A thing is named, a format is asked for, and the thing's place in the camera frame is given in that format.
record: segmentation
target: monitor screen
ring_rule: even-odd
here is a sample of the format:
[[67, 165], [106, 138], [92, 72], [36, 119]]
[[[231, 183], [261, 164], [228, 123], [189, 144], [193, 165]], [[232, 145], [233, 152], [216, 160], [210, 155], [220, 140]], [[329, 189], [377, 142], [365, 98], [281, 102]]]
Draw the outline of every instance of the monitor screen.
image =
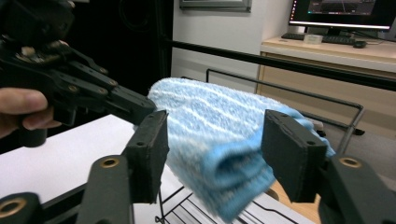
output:
[[289, 25], [348, 31], [388, 31], [396, 0], [292, 0]]

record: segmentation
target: black wall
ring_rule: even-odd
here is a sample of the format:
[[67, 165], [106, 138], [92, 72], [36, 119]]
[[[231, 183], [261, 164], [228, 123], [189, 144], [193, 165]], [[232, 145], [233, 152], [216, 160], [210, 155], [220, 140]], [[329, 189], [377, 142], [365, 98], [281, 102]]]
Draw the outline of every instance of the black wall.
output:
[[[172, 0], [76, 3], [76, 19], [65, 41], [107, 69], [121, 86], [147, 95], [153, 83], [170, 76], [172, 51], [162, 39], [172, 38], [173, 4]], [[104, 115], [78, 113], [73, 127]], [[73, 127], [50, 129], [49, 136]], [[16, 147], [20, 147], [17, 133], [0, 139], [0, 153]]]

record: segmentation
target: white wall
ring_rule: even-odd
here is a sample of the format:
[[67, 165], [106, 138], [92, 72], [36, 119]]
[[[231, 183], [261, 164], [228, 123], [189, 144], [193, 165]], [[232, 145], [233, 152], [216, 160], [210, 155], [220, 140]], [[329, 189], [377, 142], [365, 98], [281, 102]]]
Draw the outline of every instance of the white wall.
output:
[[[213, 48], [260, 54], [264, 39], [283, 35], [288, 30], [291, 0], [252, 0], [250, 13], [179, 9], [175, 0], [174, 40]], [[230, 71], [257, 78], [259, 66], [184, 49], [173, 49], [172, 77], [205, 80], [207, 68]], [[220, 75], [210, 82], [241, 91], [254, 92], [255, 84]]]

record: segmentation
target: white table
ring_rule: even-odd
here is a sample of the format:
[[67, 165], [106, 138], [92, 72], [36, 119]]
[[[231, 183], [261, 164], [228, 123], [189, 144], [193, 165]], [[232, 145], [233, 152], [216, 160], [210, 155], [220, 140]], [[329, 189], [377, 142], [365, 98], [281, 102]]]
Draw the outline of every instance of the white table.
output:
[[[120, 155], [134, 134], [134, 125], [112, 115], [105, 116], [85, 125], [47, 139], [41, 147], [21, 147], [0, 155], [0, 198], [25, 191], [39, 195], [45, 203], [71, 189], [84, 184], [92, 163], [108, 155]], [[165, 166], [162, 176], [161, 192], [168, 197], [182, 185]], [[166, 209], [182, 200], [176, 197], [166, 203]], [[275, 209], [299, 223], [312, 223], [300, 214], [292, 211], [266, 194], [256, 202]], [[289, 223], [285, 218], [254, 211], [265, 223]], [[155, 217], [161, 215], [159, 204], [134, 204], [136, 223], [155, 223]]]

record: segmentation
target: keyboard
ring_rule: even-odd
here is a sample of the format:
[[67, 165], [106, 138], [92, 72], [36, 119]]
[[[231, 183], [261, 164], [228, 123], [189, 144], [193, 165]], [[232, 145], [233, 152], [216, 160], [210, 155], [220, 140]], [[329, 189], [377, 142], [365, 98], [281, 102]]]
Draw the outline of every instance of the keyboard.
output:
[[[285, 33], [281, 36], [284, 39], [304, 40], [304, 34]], [[353, 45], [355, 43], [354, 38], [337, 36], [337, 35], [325, 35], [323, 36], [322, 43], [329, 44], [340, 44], [340, 45]]]

